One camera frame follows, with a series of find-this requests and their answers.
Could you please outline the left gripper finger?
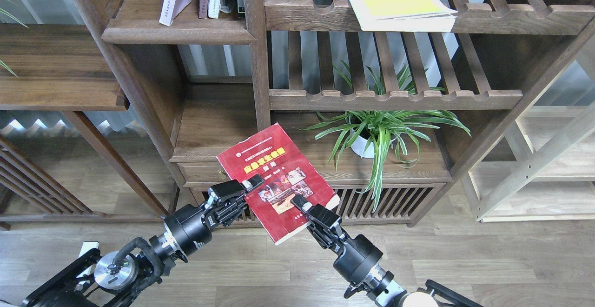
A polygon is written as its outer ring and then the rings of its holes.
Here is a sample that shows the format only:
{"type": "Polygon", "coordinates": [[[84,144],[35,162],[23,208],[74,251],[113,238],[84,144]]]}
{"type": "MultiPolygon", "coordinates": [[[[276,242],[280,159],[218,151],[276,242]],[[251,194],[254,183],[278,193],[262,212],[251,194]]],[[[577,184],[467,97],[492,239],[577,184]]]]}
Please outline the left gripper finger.
{"type": "Polygon", "coordinates": [[[208,207],[223,207],[232,204],[238,200],[242,201],[247,193],[255,190],[264,183],[261,175],[255,175],[248,180],[238,182],[238,180],[228,180],[210,187],[207,191],[209,199],[208,207]]]}

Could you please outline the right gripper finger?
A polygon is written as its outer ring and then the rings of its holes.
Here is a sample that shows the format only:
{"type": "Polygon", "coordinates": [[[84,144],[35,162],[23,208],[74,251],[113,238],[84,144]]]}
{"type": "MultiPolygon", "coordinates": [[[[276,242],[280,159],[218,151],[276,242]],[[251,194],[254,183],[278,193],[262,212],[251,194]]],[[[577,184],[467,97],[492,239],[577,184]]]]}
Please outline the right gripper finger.
{"type": "Polygon", "coordinates": [[[342,218],[338,214],[321,204],[313,205],[301,195],[295,195],[291,203],[310,221],[307,229],[316,240],[344,240],[344,231],[340,226],[342,218]]]}

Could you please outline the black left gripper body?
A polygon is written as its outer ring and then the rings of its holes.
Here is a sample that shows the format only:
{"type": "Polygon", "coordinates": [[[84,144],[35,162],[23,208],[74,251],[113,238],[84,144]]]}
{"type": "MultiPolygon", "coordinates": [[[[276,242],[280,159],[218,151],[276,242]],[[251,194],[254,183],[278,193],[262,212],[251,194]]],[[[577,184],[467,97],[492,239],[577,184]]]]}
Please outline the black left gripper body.
{"type": "Polygon", "coordinates": [[[211,241],[215,228],[229,227],[246,208],[244,195],[210,195],[198,207],[185,205],[164,220],[162,258],[185,259],[211,241]]]}

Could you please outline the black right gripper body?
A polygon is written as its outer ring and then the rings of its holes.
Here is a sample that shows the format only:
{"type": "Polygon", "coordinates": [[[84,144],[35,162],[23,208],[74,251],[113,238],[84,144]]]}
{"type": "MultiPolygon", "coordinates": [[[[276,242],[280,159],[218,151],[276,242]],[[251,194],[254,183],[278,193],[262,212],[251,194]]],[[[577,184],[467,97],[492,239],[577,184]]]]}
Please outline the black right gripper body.
{"type": "Polygon", "coordinates": [[[322,248],[335,252],[334,269],[353,285],[363,282],[383,255],[365,236],[353,239],[340,225],[327,229],[312,223],[310,232],[322,248]]]}

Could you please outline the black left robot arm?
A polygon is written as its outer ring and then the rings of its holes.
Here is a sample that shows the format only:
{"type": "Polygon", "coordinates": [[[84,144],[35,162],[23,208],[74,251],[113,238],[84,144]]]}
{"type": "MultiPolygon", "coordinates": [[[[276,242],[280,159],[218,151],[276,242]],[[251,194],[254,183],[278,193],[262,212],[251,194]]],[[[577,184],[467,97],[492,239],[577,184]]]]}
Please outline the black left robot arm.
{"type": "Polygon", "coordinates": [[[149,240],[135,238],[119,251],[100,255],[97,248],[73,263],[23,300],[24,307],[92,307],[86,290],[97,284],[113,295],[108,307],[128,307],[138,295],[169,275],[176,260],[211,241],[219,225],[228,227],[247,208],[245,195],[262,185],[260,175],[229,180],[209,188],[199,206],[185,205],[164,220],[165,232],[149,240]]]}

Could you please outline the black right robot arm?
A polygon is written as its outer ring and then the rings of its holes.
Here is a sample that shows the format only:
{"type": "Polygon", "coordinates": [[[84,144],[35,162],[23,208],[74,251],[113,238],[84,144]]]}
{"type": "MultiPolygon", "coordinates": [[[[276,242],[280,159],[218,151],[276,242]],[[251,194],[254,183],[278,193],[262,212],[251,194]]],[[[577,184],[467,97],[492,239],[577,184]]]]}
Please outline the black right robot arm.
{"type": "Polygon", "coordinates": [[[349,286],[344,293],[348,299],[364,291],[378,307],[478,307],[479,304],[433,280],[426,288],[407,292],[390,271],[380,266],[383,253],[364,235],[355,238],[341,227],[342,218],[321,204],[313,205],[301,195],[291,200],[310,221],[308,230],[321,248],[333,251],[337,258],[334,269],[349,286]]]}

